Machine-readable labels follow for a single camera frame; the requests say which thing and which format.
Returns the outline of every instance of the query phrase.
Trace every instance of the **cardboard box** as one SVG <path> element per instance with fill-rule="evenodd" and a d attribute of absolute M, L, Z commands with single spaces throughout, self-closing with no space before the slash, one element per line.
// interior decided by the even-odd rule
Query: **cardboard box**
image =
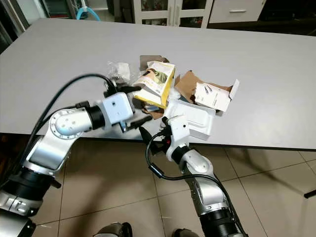
<path fill-rule="evenodd" d="M 225 112 L 239 87 L 239 80 L 232 86 L 205 83 L 188 71 L 177 77 L 175 88 L 192 104 L 198 104 Z"/>

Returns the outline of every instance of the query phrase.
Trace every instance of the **tile floor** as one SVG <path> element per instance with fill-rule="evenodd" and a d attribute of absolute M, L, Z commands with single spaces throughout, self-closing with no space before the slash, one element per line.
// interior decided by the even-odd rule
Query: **tile floor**
<path fill-rule="evenodd" d="M 250 237 L 310 237 L 316 232 L 316 153 L 195 146 L 228 190 Z M 175 228 L 203 236 L 183 181 L 160 180 L 147 169 L 141 143 L 79 139 L 37 216 L 35 237 L 90 237 L 114 221 L 135 237 L 171 237 Z M 164 155 L 166 173 L 180 174 Z"/>

